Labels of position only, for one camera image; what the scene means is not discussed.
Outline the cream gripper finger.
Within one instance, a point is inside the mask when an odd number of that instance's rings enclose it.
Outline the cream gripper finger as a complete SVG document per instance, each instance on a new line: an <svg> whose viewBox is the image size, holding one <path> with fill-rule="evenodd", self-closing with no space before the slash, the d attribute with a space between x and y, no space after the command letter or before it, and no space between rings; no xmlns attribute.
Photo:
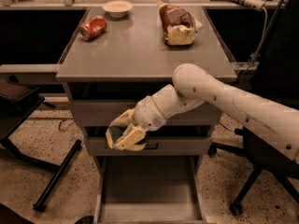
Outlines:
<svg viewBox="0 0 299 224"><path fill-rule="evenodd" d="M110 123L108 129L110 131L125 131L127 129L132 130L135 127L133 114L133 109L126 110Z"/></svg>
<svg viewBox="0 0 299 224"><path fill-rule="evenodd" d="M108 129L106 132L108 146L117 150L141 151L146 145L145 136L146 132L135 126L132 130L125 130L123 135L116 142L113 142Z"/></svg>

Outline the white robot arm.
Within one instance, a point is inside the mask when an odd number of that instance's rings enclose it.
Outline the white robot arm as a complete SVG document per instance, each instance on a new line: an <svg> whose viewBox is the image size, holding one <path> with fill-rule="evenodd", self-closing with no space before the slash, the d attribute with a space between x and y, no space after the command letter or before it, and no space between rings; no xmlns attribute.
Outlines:
<svg viewBox="0 0 299 224"><path fill-rule="evenodd" d="M114 119L106 132L108 146L142 150L146 133L176 114L210 103L242 124L284 156L299 163L299 111L227 85L201 67L184 63L172 82Z"/></svg>

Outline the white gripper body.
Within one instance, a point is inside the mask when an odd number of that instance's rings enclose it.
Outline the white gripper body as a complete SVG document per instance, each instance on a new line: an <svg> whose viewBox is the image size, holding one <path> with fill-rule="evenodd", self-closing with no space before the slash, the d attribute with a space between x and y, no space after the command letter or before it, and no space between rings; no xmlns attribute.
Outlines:
<svg viewBox="0 0 299 224"><path fill-rule="evenodd" d="M166 124L166 119L151 96L146 96L136 104L133 116L135 123L146 131L157 131Z"/></svg>

